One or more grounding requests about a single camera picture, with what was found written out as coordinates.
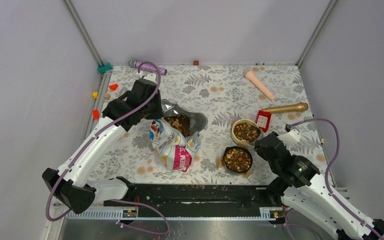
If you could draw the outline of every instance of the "red block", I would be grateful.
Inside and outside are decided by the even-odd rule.
[[[118,87],[119,87],[119,85],[117,83],[109,85],[109,89],[111,89],[113,91],[115,91]]]
[[[99,119],[99,111],[98,109],[94,109],[93,110],[93,119]]]
[[[270,112],[259,110],[255,123],[263,132],[266,133],[267,130],[269,130],[271,118],[272,118],[272,114]]]

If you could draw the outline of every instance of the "wire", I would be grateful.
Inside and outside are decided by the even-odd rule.
[[[136,199],[137,199],[137,202],[139,203],[139,197],[138,196],[134,197],[135,203],[136,203]],[[136,216],[138,216],[138,205],[137,204],[134,205],[134,211],[136,212]]]
[[[160,211],[158,211],[157,209],[153,208],[152,206],[147,205],[145,203],[141,203],[141,202],[123,201],[123,200],[118,200],[118,199],[112,199],[111,201],[117,202],[117,203],[121,203],[121,204],[139,205],[139,206],[144,206],[146,208],[151,209],[152,211],[154,211],[158,215],[160,215],[160,217],[162,217],[162,219],[164,220],[165,224],[167,225],[167,231],[165,231],[165,232],[151,231],[151,230],[146,230],[146,229],[143,229],[143,228],[140,228],[140,227],[130,226],[130,225],[126,225],[126,224],[118,222],[118,224],[120,224],[121,227],[128,227],[128,228],[131,228],[131,229],[136,229],[136,230],[139,230],[139,231],[147,232],[147,233],[150,233],[150,234],[158,234],[158,235],[166,235],[166,234],[168,234],[170,232],[170,224],[169,224],[169,221],[167,220],[167,218]]]
[[[289,220],[289,214],[291,214],[291,212],[293,211],[294,209],[291,208],[289,209],[287,212],[286,212],[286,217],[285,217],[285,227],[286,227],[286,230],[287,232],[289,233],[290,237],[293,239],[293,240],[296,240],[295,237],[292,235],[292,232],[291,230],[289,229],[289,226],[296,226],[296,227],[301,227],[301,228],[305,228],[305,229],[308,229],[310,231],[312,231],[313,233],[315,233],[319,238],[320,240],[324,240],[323,237],[320,235],[320,233],[318,233],[314,228],[312,227],[309,227],[309,226],[306,226],[306,225],[301,225],[301,224],[295,224],[295,223],[288,223],[288,220]]]
[[[144,61],[142,62],[139,66],[137,66],[137,72],[140,73],[141,72],[141,67],[143,64],[150,64],[152,65],[155,69],[158,69],[158,67],[150,62],[150,61]],[[135,109],[131,110],[130,112],[124,114],[123,116],[117,118],[116,120],[110,122],[109,124],[107,124],[106,126],[104,126],[101,130],[99,130],[94,137],[91,137],[84,145],[83,147],[78,151],[78,153],[74,156],[74,158],[72,159],[71,163],[68,165],[68,168],[71,169],[74,164],[76,163],[76,161],[79,159],[79,157],[85,152],[85,150],[89,147],[89,145],[99,137],[99,135],[105,131],[106,129],[108,129],[109,127],[111,127],[112,125],[120,122],[121,120],[127,118],[128,116],[134,114],[135,112],[139,111],[141,108],[143,108],[146,104],[148,104],[152,98],[158,93],[158,89],[160,88],[160,83],[161,83],[161,75],[158,71],[156,71],[156,76],[157,76],[157,83],[156,83],[156,87],[154,89],[154,91],[152,92],[152,94],[148,97],[148,99],[146,99],[142,104],[140,104],[138,107],[136,107]],[[66,174],[69,172],[69,169],[66,169],[64,170],[64,172],[59,176],[59,178],[56,180],[55,184],[53,185],[50,193],[49,193],[49,197],[47,199],[47,202],[46,202],[46,211],[45,211],[45,215],[46,215],[46,218],[51,221],[51,222],[55,222],[55,221],[58,221],[60,219],[62,219],[64,216],[66,216],[70,211],[71,209],[68,209],[66,212],[64,212],[63,214],[61,214],[60,216],[58,217],[51,217],[51,215],[49,214],[49,210],[51,208],[51,202],[52,202],[52,197],[54,196],[54,193],[55,191],[57,190],[57,187],[58,185],[61,183],[61,181],[63,180],[63,178],[66,176]],[[144,207],[147,207],[147,208],[150,208],[152,209],[153,211],[155,211],[156,213],[158,213],[159,215],[162,215],[160,212],[158,212],[155,208],[149,206],[149,205],[146,205],[144,203],[133,203],[133,205],[135,204],[138,204],[138,205],[141,205],[141,206],[144,206]],[[167,227],[168,229],[170,230],[170,225],[168,224],[167,220],[165,219],[166,221],[166,224],[167,224]],[[137,230],[141,230],[141,231],[144,231],[144,232],[148,232],[148,230],[145,230],[145,229],[142,229],[142,228],[138,228],[136,227],[135,229]]]
[[[290,235],[290,237],[294,240],[295,237],[292,235],[292,233],[290,232],[289,230],[289,227],[300,227],[300,228],[304,228],[304,229],[307,229],[307,230],[310,230],[311,232],[313,232],[314,234],[316,234],[320,240],[324,240],[323,237],[312,227],[310,226],[306,226],[306,225],[302,225],[302,224],[297,224],[297,223],[288,223],[288,217],[289,217],[289,213],[290,211],[294,210],[293,208],[289,209],[287,212],[286,212],[286,217],[285,217],[285,223],[284,224],[263,224],[264,227],[286,227],[286,229],[288,230],[288,233]]]
[[[326,168],[326,172],[324,173],[324,183],[326,185],[326,188],[327,190],[329,191],[330,195],[337,201],[337,203],[339,205],[341,205],[343,207],[343,209],[345,209],[351,216],[353,216],[357,221],[359,221],[362,225],[365,225],[368,229],[370,229],[370,231],[372,231],[378,238],[379,240],[384,240],[384,238],[381,236],[381,234],[376,231],[373,227],[371,227],[368,223],[366,223],[363,219],[361,219],[359,216],[357,216],[353,211],[351,211],[335,194],[333,194],[333,190],[331,188],[331,185],[329,183],[329,171],[331,170],[331,167],[332,165],[334,164],[334,162],[336,161],[337,157],[338,157],[338,154],[339,154],[339,148],[340,148],[340,139],[339,139],[339,132],[338,132],[338,128],[337,126],[329,119],[326,119],[326,118],[321,118],[321,117],[317,117],[317,118],[311,118],[311,119],[307,119],[307,120],[303,120],[303,121],[299,121],[299,122],[296,122],[296,123],[293,123],[291,124],[290,126],[291,127],[295,127],[295,126],[298,126],[298,125],[301,125],[301,124],[304,124],[304,123],[308,123],[308,122],[312,122],[312,121],[323,121],[323,122],[327,122],[329,123],[330,125],[332,125],[333,129],[335,130],[335,134],[336,134],[336,151],[335,151],[335,155],[332,157],[332,160],[329,162],[329,164],[327,165],[327,168]]]

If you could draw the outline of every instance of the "green clip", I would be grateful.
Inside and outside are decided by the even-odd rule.
[[[105,73],[107,70],[112,69],[113,67],[111,66],[110,63],[107,63],[105,66],[98,67],[98,72]]]

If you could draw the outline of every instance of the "beige bowl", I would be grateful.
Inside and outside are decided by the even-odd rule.
[[[256,141],[253,141],[253,142],[248,142],[246,140],[239,140],[235,134],[233,133],[233,129],[235,129],[236,125],[238,124],[242,124],[242,123],[250,123],[252,126],[256,127],[260,134],[261,134],[261,129],[257,126],[257,124],[254,122],[254,121],[251,121],[249,119],[241,119],[241,120],[237,120],[233,126],[232,126],[232,132],[231,132],[231,136],[232,136],[232,139],[233,141],[239,146],[239,147],[249,147],[249,146],[253,146]]]

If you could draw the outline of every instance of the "cable connector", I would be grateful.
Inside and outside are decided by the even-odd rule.
[[[67,165],[64,170],[67,170],[67,173],[71,172],[72,170],[72,167],[70,167],[70,165]]]
[[[286,132],[289,133],[291,131],[291,129],[292,129],[291,125],[290,124],[286,124],[286,126],[285,126]]]

